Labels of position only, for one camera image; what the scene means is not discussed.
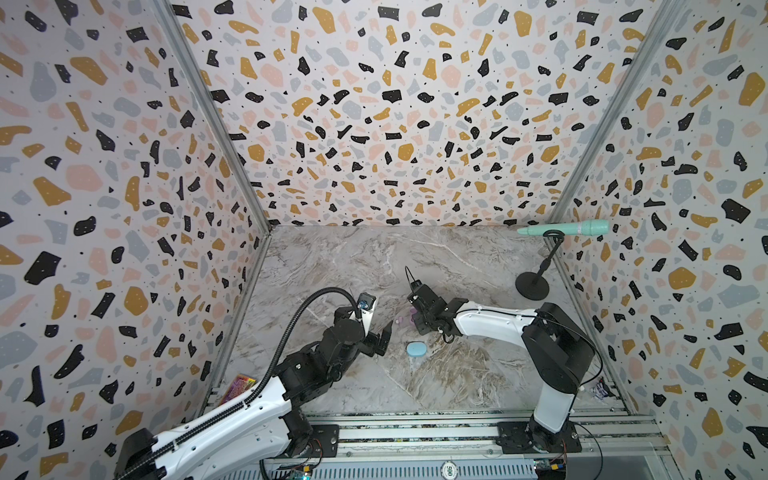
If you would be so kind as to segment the blue earbud charging case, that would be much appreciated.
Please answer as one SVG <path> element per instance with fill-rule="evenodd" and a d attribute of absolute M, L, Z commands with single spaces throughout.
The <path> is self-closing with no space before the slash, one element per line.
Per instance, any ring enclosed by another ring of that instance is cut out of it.
<path fill-rule="evenodd" d="M 413 341 L 409 342 L 406 346 L 406 353 L 411 358 L 424 357 L 428 352 L 428 347 L 424 342 Z"/>

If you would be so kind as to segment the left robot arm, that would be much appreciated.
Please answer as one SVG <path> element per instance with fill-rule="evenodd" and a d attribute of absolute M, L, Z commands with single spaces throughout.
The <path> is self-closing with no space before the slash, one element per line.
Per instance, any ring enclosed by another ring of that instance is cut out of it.
<path fill-rule="evenodd" d="M 115 478 L 218 479 L 260 460 L 300 455 L 313 436 L 302 405 L 325 394 L 359 355 L 385 355 L 392 327 L 372 333 L 372 318 L 372 308 L 356 314 L 339 307 L 322 338 L 287 355 L 266 384 L 181 426 L 130 435 Z"/>

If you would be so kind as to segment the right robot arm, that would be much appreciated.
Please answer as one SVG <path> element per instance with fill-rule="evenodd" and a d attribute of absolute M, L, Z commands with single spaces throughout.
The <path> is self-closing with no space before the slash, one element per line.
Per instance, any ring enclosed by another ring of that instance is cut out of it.
<path fill-rule="evenodd" d="M 515 310 L 464 298 L 446 301 L 419 280 L 410 282 L 408 301 L 422 335 L 438 332 L 446 341 L 483 337 L 525 349 L 543 381 L 530 430 L 550 435 L 563 431 L 597 349 L 558 305 L 545 302 L 537 309 Z"/>

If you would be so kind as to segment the mint green microphone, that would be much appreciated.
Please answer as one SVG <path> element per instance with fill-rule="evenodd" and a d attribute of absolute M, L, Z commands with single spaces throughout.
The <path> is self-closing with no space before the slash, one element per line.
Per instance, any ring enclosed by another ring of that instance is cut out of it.
<path fill-rule="evenodd" d="M 547 231 L 558 231 L 564 236 L 600 236 L 611 229 L 608 220 L 585 220 L 575 223 L 538 224 L 516 230 L 523 236 L 544 236 Z"/>

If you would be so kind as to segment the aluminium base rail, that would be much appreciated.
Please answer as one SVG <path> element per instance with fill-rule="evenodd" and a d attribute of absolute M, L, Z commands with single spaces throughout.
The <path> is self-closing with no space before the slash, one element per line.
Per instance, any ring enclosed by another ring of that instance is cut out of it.
<path fill-rule="evenodd" d="M 525 411 L 314 416 L 315 458 L 237 467 L 229 479 L 679 479 L 649 416 L 575 413 L 562 453 L 523 444 Z"/>

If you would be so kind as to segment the colourful packet at wall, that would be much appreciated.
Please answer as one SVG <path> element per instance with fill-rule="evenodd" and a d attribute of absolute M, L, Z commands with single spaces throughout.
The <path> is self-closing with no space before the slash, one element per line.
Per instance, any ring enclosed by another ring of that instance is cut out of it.
<path fill-rule="evenodd" d="M 237 374 L 230 383 L 229 387 L 226 389 L 225 393 L 222 395 L 220 404 L 226 404 L 227 402 L 237 398 L 238 396 L 250 390 L 256 384 L 256 379 L 244 374 Z"/>

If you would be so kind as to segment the small packet right wall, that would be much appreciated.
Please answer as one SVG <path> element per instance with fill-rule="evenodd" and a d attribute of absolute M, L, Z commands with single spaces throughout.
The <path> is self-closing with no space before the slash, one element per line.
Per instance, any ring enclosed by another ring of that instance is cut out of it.
<path fill-rule="evenodd" d="M 592 386 L 592 393 L 598 399 L 605 399 L 614 396 L 603 378 L 597 380 Z"/>

